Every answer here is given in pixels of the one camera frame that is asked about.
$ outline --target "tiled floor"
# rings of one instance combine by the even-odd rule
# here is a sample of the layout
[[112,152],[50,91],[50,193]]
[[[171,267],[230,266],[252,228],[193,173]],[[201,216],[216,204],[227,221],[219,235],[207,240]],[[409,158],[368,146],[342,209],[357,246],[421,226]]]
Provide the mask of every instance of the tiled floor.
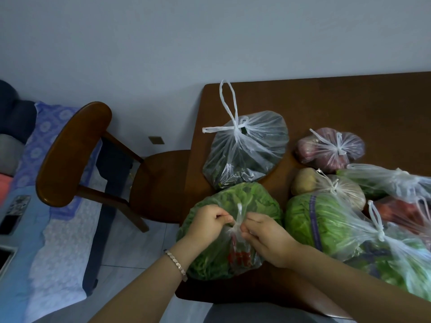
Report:
[[[131,179],[122,197],[128,199]],[[141,233],[121,212],[117,212],[106,244],[93,295],[51,313],[37,323],[87,323],[113,296],[148,268],[175,243],[177,224],[146,221],[150,230]],[[202,323],[211,304],[173,297],[160,322]]]

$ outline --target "chair backrest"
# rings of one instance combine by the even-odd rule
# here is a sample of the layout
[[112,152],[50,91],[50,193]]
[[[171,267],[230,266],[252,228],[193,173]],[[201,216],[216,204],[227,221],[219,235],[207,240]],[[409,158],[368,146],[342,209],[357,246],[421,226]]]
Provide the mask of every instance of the chair backrest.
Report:
[[78,193],[82,173],[91,153],[112,119],[102,102],[81,108],[51,145],[36,179],[40,200],[53,207],[68,205]]

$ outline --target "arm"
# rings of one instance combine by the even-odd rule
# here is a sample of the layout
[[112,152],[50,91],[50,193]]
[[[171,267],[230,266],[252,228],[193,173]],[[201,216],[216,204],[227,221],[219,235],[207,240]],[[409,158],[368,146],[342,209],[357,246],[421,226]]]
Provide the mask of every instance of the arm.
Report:
[[[220,234],[234,218],[216,205],[202,207],[184,238],[170,252],[187,271],[193,260]],[[126,288],[111,299],[89,323],[159,322],[182,280],[174,262],[163,255]]]
[[299,244],[266,215],[248,213],[241,231],[267,261],[300,274],[358,323],[429,322],[430,302]]

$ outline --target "bracelet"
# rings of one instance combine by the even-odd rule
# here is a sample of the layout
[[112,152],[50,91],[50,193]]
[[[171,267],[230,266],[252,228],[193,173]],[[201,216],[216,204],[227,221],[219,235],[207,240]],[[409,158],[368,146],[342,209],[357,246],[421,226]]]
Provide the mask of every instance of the bracelet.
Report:
[[170,253],[170,251],[169,250],[167,250],[167,249],[165,249],[164,250],[164,252],[166,253],[166,255],[168,255],[170,258],[171,258],[171,260],[175,263],[175,265],[177,266],[177,268],[180,270],[180,272],[181,272],[181,274],[183,275],[183,281],[184,282],[186,282],[187,281],[187,275],[186,275],[186,272],[183,270],[183,268],[181,267],[181,264],[180,263],[178,263],[178,261],[177,261],[177,259],[175,258],[175,256],[174,255],[172,255],[171,253]]

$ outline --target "woman's right hand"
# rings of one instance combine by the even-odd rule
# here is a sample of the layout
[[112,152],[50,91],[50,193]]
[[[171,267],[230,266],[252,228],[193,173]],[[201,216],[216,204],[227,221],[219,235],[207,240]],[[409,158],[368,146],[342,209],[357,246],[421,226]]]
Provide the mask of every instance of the woman's right hand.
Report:
[[292,268],[302,245],[274,219],[249,212],[240,228],[242,237],[268,262],[277,267]]

